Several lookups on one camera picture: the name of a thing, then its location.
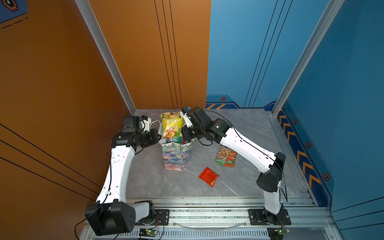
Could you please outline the yellow snack packet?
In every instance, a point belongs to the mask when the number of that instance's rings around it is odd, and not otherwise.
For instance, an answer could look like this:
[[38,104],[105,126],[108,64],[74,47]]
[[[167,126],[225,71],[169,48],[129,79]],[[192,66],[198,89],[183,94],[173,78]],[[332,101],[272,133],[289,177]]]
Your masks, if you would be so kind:
[[182,137],[182,127],[184,119],[180,113],[167,112],[161,114],[163,125],[163,139],[173,139]]

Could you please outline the floral paper gift bag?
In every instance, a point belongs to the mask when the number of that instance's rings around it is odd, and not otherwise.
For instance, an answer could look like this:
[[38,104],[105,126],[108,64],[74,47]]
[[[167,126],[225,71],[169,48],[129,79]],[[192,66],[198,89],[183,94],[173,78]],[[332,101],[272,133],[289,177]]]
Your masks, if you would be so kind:
[[162,133],[163,125],[161,120],[159,130],[161,139],[159,140],[159,144],[162,148],[165,170],[183,171],[186,168],[187,161],[192,152],[194,141],[185,142],[185,144],[177,144],[173,142],[173,139],[163,139]]

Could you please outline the green orange snack packet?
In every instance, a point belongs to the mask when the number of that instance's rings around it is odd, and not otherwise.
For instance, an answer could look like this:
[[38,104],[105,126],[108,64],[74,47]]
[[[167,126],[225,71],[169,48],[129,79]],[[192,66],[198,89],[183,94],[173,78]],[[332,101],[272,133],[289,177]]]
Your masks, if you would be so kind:
[[236,158],[237,158],[237,152],[230,149],[229,147],[220,145],[217,155],[215,157],[215,161],[217,164],[221,166],[234,168],[236,163]]

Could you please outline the red small snack packet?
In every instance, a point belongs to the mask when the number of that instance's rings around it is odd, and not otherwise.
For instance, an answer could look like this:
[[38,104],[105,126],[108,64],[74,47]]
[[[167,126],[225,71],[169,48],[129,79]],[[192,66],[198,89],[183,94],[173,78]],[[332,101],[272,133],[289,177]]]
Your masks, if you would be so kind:
[[209,167],[206,167],[203,172],[199,175],[199,178],[210,185],[212,188],[215,185],[216,179],[219,177],[214,171]]

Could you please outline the teal Fox's candy bag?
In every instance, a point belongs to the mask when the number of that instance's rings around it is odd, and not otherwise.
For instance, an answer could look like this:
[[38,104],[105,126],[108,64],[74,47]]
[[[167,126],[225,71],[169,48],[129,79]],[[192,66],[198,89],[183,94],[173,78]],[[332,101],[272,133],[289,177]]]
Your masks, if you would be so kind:
[[185,141],[184,141],[183,137],[181,137],[181,136],[174,137],[173,142],[177,143],[177,144],[185,144]]

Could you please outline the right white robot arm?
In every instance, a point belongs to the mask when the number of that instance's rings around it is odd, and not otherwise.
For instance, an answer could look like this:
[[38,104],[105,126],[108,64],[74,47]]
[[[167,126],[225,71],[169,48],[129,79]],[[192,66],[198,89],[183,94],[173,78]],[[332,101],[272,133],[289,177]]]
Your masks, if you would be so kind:
[[259,171],[257,185],[263,190],[265,205],[262,219],[268,225],[280,225],[285,218],[285,208],[281,202],[281,181],[284,177],[286,156],[267,151],[252,142],[234,127],[224,116],[212,120],[200,107],[185,107],[180,111],[185,121],[182,127],[184,141],[205,138],[228,147],[253,164]]

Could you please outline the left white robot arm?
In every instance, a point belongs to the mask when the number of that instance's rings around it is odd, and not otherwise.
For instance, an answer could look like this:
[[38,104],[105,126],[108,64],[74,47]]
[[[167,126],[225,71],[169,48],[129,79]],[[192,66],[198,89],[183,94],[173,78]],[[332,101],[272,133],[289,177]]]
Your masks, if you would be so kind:
[[142,149],[160,140],[157,129],[117,133],[111,143],[111,162],[96,203],[87,206],[85,218],[97,236],[130,233],[135,223],[147,225],[156,218],[152,201],[126,203],[128,175],[137,147]]

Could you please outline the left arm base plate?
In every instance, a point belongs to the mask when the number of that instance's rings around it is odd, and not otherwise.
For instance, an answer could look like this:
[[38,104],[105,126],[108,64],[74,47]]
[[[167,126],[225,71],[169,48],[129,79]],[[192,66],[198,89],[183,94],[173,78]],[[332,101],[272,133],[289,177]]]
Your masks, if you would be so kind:
[[135,226],[167,226],[170,220],[169,209],[155,209],[154,215],[146,217],[135,223]]

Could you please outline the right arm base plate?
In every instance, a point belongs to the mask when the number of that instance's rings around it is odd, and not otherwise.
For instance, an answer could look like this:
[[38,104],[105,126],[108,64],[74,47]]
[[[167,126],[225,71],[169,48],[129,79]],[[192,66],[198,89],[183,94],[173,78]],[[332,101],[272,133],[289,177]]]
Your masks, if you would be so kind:
[[284,208],[282,208],[277,215],[274,215],[265,209],[249,209],[248,214],[252,226],[281,224],[289,226],[292,224],[288,211]]

